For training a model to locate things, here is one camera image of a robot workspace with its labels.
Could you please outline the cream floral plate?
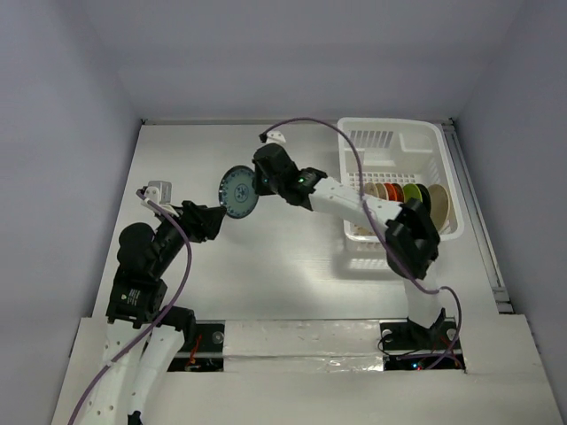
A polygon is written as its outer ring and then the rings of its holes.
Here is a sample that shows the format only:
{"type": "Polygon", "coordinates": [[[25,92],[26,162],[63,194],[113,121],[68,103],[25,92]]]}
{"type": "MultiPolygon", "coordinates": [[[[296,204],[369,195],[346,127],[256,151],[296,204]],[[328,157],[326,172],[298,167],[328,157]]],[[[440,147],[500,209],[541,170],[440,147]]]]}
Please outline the cream floral plate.
{"type": "Polygon", "coordinates": [[[363,186],[363,191],[365,195],[379,197],[379,192],[375,183],[366,182],[363,186]]]}

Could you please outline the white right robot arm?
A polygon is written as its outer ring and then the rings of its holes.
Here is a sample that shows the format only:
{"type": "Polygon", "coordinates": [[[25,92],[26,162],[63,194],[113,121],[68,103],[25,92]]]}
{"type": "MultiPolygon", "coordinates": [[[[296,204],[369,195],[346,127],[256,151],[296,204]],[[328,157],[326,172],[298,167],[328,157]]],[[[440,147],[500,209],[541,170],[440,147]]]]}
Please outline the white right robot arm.
{"type": "Polygon", "coordinates": [[[372,197],[312,167],[298,169],[283,146],[269,143],[253,155],[258,195],[278,195],[289,205],[325,213],[371,229],[386,252],[391,270],[402,278],[408,301],[408,337],[427,347],[440,335],[445,309],[439,287],[427,276],[439,256],[440,236],[425,205],[372,197]]]}

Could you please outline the blue patterned plate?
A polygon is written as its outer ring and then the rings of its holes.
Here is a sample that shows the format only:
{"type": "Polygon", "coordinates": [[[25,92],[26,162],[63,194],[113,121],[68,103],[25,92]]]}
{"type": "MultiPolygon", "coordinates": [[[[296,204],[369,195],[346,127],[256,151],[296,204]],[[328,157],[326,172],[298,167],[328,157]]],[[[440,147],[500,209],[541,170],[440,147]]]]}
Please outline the blue patterned plate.
{"type": "Polygon", "coordinates": [[[253,187],[254,177],[254,171],[242,165],[231,167],[222,176],[218,198],[230,218],[243,219],[255,209],[259,195],[253,187]]]}

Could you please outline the orange plate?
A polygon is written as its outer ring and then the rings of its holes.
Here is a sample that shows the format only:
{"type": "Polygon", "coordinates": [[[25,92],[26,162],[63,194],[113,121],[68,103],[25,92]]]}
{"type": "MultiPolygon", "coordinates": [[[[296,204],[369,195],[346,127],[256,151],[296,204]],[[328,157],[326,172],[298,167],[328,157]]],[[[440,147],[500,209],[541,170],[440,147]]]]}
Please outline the orange plate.
{"type": "Polygon", "coordinates": [[[393,183],[385,182],[384,183],[386,193],[388,196],[389,201],[393,202],[402,202],[404,197],[403,193],[399,193],[397,187],[393,183]]]}

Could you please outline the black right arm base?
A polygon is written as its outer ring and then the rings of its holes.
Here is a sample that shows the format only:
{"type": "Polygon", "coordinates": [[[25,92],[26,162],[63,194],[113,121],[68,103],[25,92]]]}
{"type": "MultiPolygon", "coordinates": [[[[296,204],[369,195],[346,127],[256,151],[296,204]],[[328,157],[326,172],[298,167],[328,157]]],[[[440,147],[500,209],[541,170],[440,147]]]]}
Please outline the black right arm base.
{"type": "Polygon", "coordinates": [[[456,320],[447,318],[445,310],[429,327],[423,328],[410,319],[381,321],[379,347],[385,354],[415,354],[447,348],[455,336],[456,320]]]}

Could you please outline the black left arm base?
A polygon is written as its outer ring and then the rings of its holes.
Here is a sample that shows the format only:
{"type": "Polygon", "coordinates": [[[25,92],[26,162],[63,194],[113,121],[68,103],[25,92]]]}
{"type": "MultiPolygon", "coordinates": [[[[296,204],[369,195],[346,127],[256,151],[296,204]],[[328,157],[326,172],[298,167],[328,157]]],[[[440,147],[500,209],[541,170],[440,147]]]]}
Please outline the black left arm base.
{"type": "Polygon", "coordinates": [[[224,321],[198,321],[196,336],[171,361],[168,372],[222,372],[224,321]]]}

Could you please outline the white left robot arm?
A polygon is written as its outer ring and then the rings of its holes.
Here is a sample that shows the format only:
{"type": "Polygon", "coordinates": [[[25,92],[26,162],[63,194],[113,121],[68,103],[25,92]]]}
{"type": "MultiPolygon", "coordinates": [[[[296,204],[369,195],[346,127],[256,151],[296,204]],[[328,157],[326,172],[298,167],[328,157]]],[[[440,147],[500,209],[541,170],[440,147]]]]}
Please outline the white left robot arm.
{"type": "Polygon", "coordinates": [[[137,222],[120,233],[100,370],[77,402],[71,424],[143,423],[175,355],[198,342],[195,313],[164,301],[163,275],[181,249],[215,239],[226,209],[141,199],[160,224],[137,222]]]}

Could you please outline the lime green plate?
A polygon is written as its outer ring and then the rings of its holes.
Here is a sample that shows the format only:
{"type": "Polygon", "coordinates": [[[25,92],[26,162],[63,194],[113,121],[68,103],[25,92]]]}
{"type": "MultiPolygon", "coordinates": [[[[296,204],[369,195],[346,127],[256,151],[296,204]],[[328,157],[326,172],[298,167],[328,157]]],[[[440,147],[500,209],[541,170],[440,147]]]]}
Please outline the lime green plate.
{"type": "Polygon", "coordinates": [[[415,183],[408,183],[402,187],[404,202],[408,203],[411,199],[423,201],[423,195],[419,187],[415,183]]]}

